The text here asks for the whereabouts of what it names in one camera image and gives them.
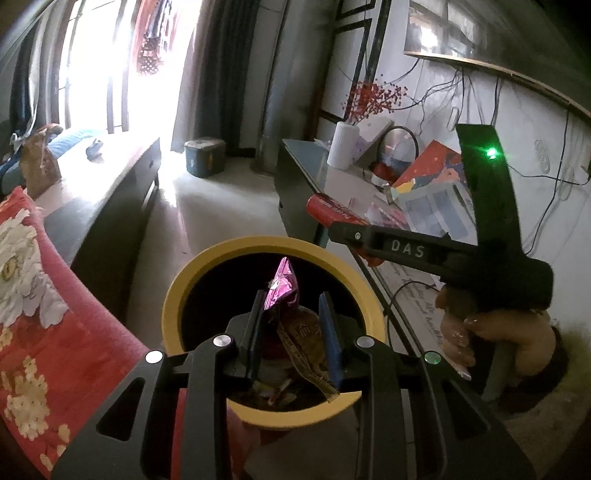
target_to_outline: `floral cushion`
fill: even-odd
[[[67,267],[15,189],[0,205],[0,421],[45,477],[146,351]]]

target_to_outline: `cabinet drawer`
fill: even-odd
[[[142,200],[147,195],[150,185],[152,185],[153,181],[155,180],[161,163],[162,155],[160,153],[160,142],[156,142],[135,164],[135,181],[137,184],[138,193],[140,194]]]

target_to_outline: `trash bin rim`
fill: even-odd
[[[201,252],[174,279],[162,311],[162,334],[168,355],[180,355],[185,351],[181,340],[180,322],[189,293],[199,279],[227,260],[265,252],[298,257],[331,273],[355,298],[363,315],[366,334],[385,341],[384,316],[378,299],[365,279],[347,262],[317,245],[295,238],[249,236],[228,240]],[[228,400],[228,406],[242,421],[249,424],[266,429],[292,429],[327,420],[353,406],[360,398],[361,392],[344,393],[331,403],[324,402],[311,408],[289,412],[257,410],[232,400]]]

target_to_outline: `pink wrapper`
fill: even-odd
[[[292,309],[299,305],[299,301],[296,276],[289,259],[284,257],[279,263],[275,278],[269,285],[269,293],[265,299],[265,310],[270,310],[279,302],[284,303],[288,309]]]

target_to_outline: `snack wrapper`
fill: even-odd
[[[328,401],[339,392],[328,380],[324,341],[318,315],[299,305],[296,276],[287,257],[281,260],[265,299],[269,320],[277,323],[277,333],[296,371],[316,385]]]
[[[265,310],[270,310],[280,302],[283,302],[287,308],[297,307],[300,302],[297,279],[287,257],[284,257],[279,263],[275,278],[269,285],[269,293],[265,299]]]

